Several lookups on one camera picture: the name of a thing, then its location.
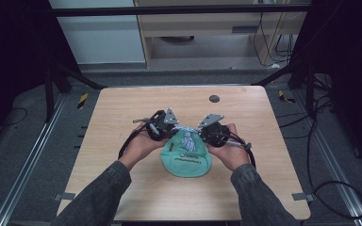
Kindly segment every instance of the jacket sleeve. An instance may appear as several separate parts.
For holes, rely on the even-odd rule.
[[[52,225],[110,225],[130,184],[125,165],[114,162],[66,206]]]
[[[238,167],[231,183],[239,196],[243,225],[299,225],[251,164]]]

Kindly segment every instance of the teal bag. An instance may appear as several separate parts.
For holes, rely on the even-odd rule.
[[[185,126],[176,126],[174,129],[178,132],[160,153],[164,168],[179,177],[205,175],[211,167],[211,155],[198,131]]]

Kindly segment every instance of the person's left hand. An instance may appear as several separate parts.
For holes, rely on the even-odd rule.
[[[144,122],[142,122],[134,131],[139,130],[143,125]],[[135,164],[148,156],[149,153],[163,147],[167,140],[168,139],[163,139],[161,141],[152,140],[146,129],[143,129],[131,140],[119,161],[122,162],[128,170],[131,170]]]

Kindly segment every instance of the wall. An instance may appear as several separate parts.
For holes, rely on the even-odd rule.
[[[50,0],[52,8],[133,7],[132,0]],[[136,16],[58,18],[80,68],[93,64],[143,63]]]

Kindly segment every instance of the aluminum rail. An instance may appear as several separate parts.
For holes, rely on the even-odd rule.
[[[306,108],[304,107],[304,95],[301,90],[293,90],[294,96],[297,99],[301,109],[304,113],[307,114]],[[309,118],[306,119],[309,127],[311,127],[312,122]],[[325,164],[332,176],[332,178],[336,181],[341,181],[349,184],[348,177],[346,173],[343,171],[342,167],[339,165],[337,159],[334,157],[331,148],[329,147],[326,138],[321,132],[319,126],[317,126],[316,130],[313,132],[314,139],[317,141],[319,150],[321,151],[322,158],[325,161]],[[351,216],[360,216],[362,215],[362,203],[358,198],[357,194],[347,186],[337,185],[337,189],[339,191],[340,196],[345,202],[346,207],[348,208]],[[362,218],[356,219],[354,221],[355,225],[362,226]]]
[[[25,164],[22,170],[19,173],[19,176],[16,179],[13,187],[11,188],[9,194],[7,195],[4,203],[0,208],[0,226],[5,226],[8,224],[11,214],[13,213],[14,208],[16,207],[17,202],[20,200],[20,197],[25,190],[25,186],[28,182],[33,169],[37,165],[38,159],[42,153],[42,150],[48,140],[51,132],[58,121],[58,116],[63,108],[63,104],[65,103],[66,95],[59,95],[59,99],[56,106],[55,114],[52,117],[52,120],[47,122],[37,138],[37,141],[34,144],[34,147],[31,150],[28,158],[25,160]]]
[[[311,4],[268,4],[268,5],[212,5],[212,6],[168,6],[131,8],[54,8],[30,10],[29,14],[56,17],[76,16],[124,16],[152,14],[193,14],[193,13],[236,13],[236,12],[293,12],[311,11],[323,8]]]

